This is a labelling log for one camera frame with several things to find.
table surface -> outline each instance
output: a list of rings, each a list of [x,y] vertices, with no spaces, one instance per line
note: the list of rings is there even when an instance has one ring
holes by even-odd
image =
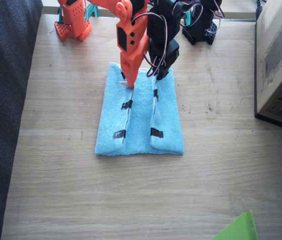
[[[261,240],[282,240],[282,128],[254,118],[253,22],[222,22],[212,46],[176,37],[183,156],[102,157],[118,19],[91,19],[84,42],[60,42],[55,19],[38,29],[3,240],[210,240],[250,210]]]
[[[57,0],[42,0],[43,14],[57,14],[59,9],[59,3]],[[246,19],[255,20],[257,4],[256,0],[222,0],[222,11],[225,14],[226,19]],[[99,8],[100,16],[108,17],[113,16],[110,11],[102,7]]]

light blue microfiber cloth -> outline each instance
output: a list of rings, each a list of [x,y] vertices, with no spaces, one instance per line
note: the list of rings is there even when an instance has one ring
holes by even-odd
[[[124,81],[120,65],[107,75],[95,154],[175,154],[185,152],[173,71],[157,81],[140,69],[134,88]]]

dark gray fabric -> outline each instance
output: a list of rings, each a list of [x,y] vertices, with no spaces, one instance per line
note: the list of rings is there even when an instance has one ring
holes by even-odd
[[[41,0],[0,0],[0,238]]]

cardboard box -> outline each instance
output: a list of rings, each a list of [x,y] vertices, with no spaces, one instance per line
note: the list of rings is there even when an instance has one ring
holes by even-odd
[[[268,0],[255,25],[255,117],[282,127],[282,0]]]

blue towel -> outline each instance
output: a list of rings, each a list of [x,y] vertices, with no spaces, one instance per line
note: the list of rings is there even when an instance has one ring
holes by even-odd
[[[107,75],[95,154],[175,154],[185,152],[173,71],[162,80],[140,69],[134,88],[121,86],[120,65]]]

